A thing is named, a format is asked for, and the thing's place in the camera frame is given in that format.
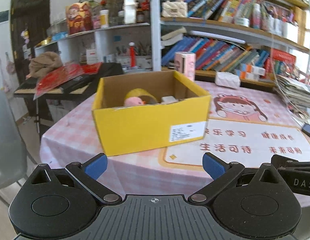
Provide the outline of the small pink plush chick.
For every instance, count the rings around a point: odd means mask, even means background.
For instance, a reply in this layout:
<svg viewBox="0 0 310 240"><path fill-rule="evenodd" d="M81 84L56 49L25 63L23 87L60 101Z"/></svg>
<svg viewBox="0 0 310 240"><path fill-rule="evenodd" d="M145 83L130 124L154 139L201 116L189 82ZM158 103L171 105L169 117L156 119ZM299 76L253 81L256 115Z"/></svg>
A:
<svg viewBox="0 0 310 240"><path fill-rule="evenodd" d="M140 106L144 104L145 102L137 96L129 97L124 100L124 107Z"/></svg>

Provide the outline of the black smartphone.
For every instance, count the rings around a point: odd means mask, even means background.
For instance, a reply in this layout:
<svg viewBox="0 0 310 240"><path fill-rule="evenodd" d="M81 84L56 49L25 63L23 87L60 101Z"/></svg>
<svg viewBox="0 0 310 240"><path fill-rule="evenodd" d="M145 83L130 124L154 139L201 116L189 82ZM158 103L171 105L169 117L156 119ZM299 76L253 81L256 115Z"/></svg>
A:
<svg viewBox="0 0 310 240"><path fill-rule="evenodd" d="M304 124L301 131L306 134L308 137L310 137L310 125Z"/></svg>

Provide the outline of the pink cartoon desk mat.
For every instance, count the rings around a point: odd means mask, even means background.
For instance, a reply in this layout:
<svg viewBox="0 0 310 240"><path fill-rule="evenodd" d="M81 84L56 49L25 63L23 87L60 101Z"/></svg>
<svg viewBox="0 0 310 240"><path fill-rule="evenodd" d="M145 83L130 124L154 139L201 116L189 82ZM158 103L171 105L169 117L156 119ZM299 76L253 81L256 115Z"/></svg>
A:
<svg viewBox="0 0 310 240"><path fill-rule="evenodd" d="M198 85L212 96L205 136L161 150L160 165L199 171L205 152L246 167L269 162L274 154L310 161L310 138L277 95L210 82Z"/></svg>

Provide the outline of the wooden white bookshelf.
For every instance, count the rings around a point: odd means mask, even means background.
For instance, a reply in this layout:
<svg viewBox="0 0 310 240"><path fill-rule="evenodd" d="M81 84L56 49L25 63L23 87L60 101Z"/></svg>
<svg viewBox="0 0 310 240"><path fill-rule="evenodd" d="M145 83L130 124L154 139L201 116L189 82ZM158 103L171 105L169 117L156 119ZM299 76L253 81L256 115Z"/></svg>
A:
<svg viewBox="0 0 310 240"><path fill-rule="evenodd" d="M306 0L271 0L287 7L299 7L310 11L310 2ZM302 57L304 65L301 68L310 70L310 48L262 30L244 27L233 23L223 23L211 20L200 20L197 18L160 18L160 0L150 0L150 29L152 37L152 64L154 71L162 70L162 45L161 27L178 27L184 25L189 30L207 31L216 35L244 40L248 44L260 44L274 46L278 49L290 49L300 51L305 55Z"/></svg>

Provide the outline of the pink cylindrical container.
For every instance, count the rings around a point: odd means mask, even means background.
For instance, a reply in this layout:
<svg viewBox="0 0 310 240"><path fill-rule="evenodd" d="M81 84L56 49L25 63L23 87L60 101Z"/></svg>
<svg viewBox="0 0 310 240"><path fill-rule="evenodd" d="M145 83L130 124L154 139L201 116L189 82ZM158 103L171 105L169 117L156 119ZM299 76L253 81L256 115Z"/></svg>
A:
<svg viewBox="0 0 310 240"><path fill-rule="evenodd" d="M195 80L196 55L191 52L179 51L175 53L175 70L182 73L191 81Z"/></svg>

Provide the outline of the yellow tape roll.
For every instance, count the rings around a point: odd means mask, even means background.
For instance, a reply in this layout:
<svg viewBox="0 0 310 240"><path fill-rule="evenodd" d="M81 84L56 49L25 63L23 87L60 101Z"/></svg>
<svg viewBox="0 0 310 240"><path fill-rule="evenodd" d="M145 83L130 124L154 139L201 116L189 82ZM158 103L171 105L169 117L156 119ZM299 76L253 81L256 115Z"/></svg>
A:
<svg viewBox="0 0 310 240"><path fill-rule="evenodd" d="M133 96L141 98L145 102L145 105L154 105L158 103L158 100L152 94L142 88L132 89L126 94L124 100Z"/></svg>

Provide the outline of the brown crumpled cloth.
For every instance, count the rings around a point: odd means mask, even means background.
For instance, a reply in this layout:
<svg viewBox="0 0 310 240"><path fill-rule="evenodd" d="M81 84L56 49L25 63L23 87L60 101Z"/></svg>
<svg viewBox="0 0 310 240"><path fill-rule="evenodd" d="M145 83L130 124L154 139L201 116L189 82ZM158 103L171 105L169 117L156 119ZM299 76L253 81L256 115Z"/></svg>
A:
<svg viewBox="0 0 310 240"><path fill-rule="evenodd" d="M41 78L62 65L62 60L57 53L47 51L31 59L28 66L30 71L29 75L34 78Z"/></svg>

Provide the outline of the orange white box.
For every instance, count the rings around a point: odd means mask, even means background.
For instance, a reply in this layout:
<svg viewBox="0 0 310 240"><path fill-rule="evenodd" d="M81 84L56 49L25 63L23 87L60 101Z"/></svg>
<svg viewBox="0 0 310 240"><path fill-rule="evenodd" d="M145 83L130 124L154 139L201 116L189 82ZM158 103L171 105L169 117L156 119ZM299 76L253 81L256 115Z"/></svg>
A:
<svg viewBox="0 0 310 240"><path fill-rule="evenodd" d="M264 76L265 73L266 73L265 68L253 66L251 64L242 64L241 63L240 69L243 72L252 73L252 74L255 74L255 75L258 75L258 76Z"/></svg>
<svg viewBox="0 0 310 240"><path fill-rule="evenodd" d="M260 78L260 76L258 74L254 74L254 73L250 73L250 72L244 72L244 71L241 71L239 69L235 69L234 74L237 75L240 79L259 81L259 78Z"/></svg>

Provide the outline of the orange white box lower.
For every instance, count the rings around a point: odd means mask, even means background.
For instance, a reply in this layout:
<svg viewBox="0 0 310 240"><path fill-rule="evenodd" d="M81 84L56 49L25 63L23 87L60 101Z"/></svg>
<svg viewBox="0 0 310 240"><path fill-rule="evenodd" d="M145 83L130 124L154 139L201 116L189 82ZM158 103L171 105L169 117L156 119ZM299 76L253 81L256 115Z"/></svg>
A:
<svg viewBox="0 0 310 240"><path fill-rule="evenodd" d="M259 78L260 78L260 76L258 74L254 74L254 73L250 73L250 72L244 72L244 71L241 71L239 69L235 69L234 74L237 75L240 79L259 81Z"/></svg>

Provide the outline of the orange white box upper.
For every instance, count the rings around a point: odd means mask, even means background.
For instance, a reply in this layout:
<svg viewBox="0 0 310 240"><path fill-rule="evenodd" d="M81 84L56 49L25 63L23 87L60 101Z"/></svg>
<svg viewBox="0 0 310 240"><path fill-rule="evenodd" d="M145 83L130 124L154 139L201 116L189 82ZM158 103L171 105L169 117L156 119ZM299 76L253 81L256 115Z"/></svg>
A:
<svg viewBox="0 0 310 240"><path fill-rule="evenodd" d="M255 74L255 75L258 75L258 76L264 76L265 73L266 73L265 68L253 66L251 64L242 64L241 63L240 69L243 72L252 73L252 74Z"/></svg>

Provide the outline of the stack of papers and notebooks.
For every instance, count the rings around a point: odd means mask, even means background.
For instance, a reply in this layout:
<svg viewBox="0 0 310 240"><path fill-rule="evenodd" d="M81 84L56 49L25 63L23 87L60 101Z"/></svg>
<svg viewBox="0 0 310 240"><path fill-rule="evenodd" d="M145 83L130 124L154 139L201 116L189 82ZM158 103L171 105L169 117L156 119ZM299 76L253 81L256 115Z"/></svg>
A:
<svg viewBox="0 0 310 240"><path fill-rule="evenodd" d="M310 85L277 75L274 90L298 118L310 120Z"/></svg>

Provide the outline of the grey chair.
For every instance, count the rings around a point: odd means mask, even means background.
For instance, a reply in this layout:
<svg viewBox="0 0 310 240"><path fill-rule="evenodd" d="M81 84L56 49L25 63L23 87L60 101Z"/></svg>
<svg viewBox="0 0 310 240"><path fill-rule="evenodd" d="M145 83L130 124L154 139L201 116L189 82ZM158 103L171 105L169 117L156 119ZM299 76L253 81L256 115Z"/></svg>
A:
<svg viewBox="0 0 310 240"><path fill-rule="evenodd" d="M0 90L0 189L24 178L27 154L6 94Z"/></svg>

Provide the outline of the red fortune god box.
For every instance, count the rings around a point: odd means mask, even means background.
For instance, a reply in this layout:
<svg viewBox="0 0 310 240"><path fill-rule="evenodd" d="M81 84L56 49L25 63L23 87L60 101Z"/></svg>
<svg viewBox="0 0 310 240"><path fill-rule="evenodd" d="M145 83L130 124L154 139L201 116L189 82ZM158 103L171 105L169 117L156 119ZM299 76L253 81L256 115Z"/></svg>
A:
<svg viewBox="0 0 310 240"><path fill-rule="evenodd" d="M66 7L65 13L69 35L93 29L91 6L88 1Z"/></svg>

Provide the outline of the black keyboard piano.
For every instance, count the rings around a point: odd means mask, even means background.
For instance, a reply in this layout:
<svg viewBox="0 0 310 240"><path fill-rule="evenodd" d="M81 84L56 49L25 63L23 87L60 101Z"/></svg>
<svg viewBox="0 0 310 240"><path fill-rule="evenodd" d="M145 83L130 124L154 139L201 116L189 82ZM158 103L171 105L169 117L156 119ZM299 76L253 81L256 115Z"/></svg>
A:
<svg viewBox="0 0 310 240"><path fill-rule="evenodd" d="M53 100L78 100L90 97L97 91L99 80L103 77L122 75L122 65L119 63L102 63L97 74L86 77L78 77L73 81L47 92L37 99L53 99ZM34 77L26 80L13 93L16 98L34 100L35 87L39 79Z"/></svg>

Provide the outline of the yellow cardboard box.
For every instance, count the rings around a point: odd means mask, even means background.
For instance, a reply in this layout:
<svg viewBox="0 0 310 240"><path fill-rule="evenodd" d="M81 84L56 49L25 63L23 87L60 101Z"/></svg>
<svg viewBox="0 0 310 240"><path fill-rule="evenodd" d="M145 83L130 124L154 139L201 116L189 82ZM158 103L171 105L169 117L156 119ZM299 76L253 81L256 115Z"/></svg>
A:
<svg viewBox="0 0 310 240"><path fill-rule="evenodd" d="M132 89L142 88L158 103L124 107ZM161 104L163 96L179 102ZM99 141L107 156L153 150L202 139L211 95L175 70L101 78L92 104Z"/></svg>

